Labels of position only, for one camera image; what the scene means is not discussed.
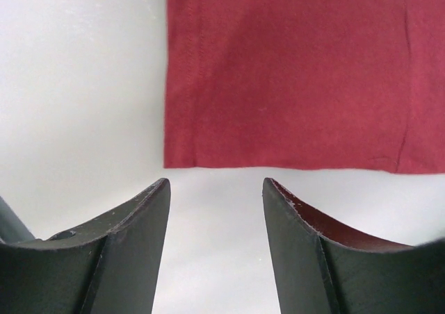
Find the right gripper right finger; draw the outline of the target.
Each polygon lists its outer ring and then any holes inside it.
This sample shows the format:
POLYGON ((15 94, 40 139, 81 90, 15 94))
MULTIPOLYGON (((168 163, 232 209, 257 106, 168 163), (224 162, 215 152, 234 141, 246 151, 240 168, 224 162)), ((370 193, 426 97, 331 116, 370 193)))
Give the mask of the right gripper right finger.
POLYGON ((282 313, 443 313, 444 241, 409 246, 354 229, 263 183, 282 313))

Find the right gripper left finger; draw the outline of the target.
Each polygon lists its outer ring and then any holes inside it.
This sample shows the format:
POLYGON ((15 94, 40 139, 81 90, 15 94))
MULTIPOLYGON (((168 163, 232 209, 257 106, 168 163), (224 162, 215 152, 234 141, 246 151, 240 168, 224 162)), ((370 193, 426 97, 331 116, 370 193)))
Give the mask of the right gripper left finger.
POLYGON ((41 240, 1 204, 2 313, 151 313, 170 210, 159 179, 41 240))

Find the dark red t shirt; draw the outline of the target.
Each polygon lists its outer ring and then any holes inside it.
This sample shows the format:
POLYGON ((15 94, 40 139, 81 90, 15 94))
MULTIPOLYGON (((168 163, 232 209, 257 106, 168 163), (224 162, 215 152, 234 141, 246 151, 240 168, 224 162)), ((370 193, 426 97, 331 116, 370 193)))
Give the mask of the dark red t shirt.
POLYGON ((163 164, 444 171, 444 0, 167 0, 163 164))

